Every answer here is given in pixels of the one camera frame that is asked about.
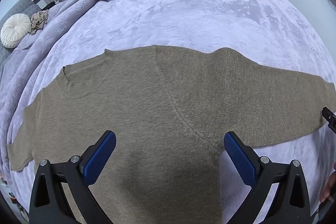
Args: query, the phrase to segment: screw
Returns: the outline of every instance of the screw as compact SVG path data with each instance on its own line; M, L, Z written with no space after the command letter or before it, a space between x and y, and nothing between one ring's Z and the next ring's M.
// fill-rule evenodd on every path
M73 156L73 157L71 157L70 160L71 160L71 162L76 163L76 162L79 161L79 157L78 156Z
M47 163L48 163L47 160L41 160L40 165L41 165L41 166L45 166Z
M265 164L269 163L269 158L267 158L265 156L261 157L260 160L261 160L261 162L263 162Z
M300 162L298 160L293 160L293 165L296 167L300 166Z

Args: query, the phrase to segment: white round pillow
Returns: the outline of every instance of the white round pillow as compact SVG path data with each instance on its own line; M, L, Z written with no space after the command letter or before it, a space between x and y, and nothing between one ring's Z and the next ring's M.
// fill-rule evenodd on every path
M29 16L15 14L6 20L1 28L0 39L4 47L15 48L30 31L32 23Z

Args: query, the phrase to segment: black device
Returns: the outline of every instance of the black device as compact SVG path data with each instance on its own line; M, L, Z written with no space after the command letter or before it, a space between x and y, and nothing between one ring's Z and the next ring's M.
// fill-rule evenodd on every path
M336 116L326 107L322 116L336 133ZM290 164L272 162L259 157L244 145L234 132L226 133L224 146L245 185L252 187L228 224L253 224L273 183L279 183L273 202L260 224L330 224L336 223L336 185L330 197L311 216L305 175L298 160Z
M88 186L96 182L116 142L115 134L112 131L105 131L81 156L75 155L67 162L56 164L42 160L31 193L29 223L79 224L64 194L62 183L67 183L87 224L113 224Z

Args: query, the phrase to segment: ribbed neckline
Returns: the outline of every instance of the ribbed neckline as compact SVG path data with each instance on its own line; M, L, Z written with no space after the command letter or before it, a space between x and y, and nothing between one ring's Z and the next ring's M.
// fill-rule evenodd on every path
M72 65L64 66L61 72L56 77L56 82L61 87L62 92L64 93L65 96L69 98L84 97L94 92L99 86L101 86L106 76L109 74L109 72L114 66L115 52L105 49L103 54L88 60L82 61L83 66L80 67L80 69L82 70L85 68L95 67L99 64L103 64L103 66L96 72L99 76L99 80L95 78L95 79L88 79L79 83L71 83L71 81L67 78L66 75L66 67Z

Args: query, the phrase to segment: bed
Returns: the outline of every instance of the bed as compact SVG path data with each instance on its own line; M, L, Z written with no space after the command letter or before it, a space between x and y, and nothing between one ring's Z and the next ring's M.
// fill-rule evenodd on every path
M26 210L34 162L21 172L10 171L6 148L22 123L23 109L63 66L102 54L105 48L150 45L201 52L230 47L261 65L319 75L336 84L336 66L328 50L287 0L66 0L49 10L42 31L28 34L7 58L0 82L0 172ZM325 124L313 134L255 151L276 162L301 162L313 212L336 161L335 144L336 136ZM220 169L226 223L250 187L243 184L226 152ZM274 186L256 223L266 215L275 190Z

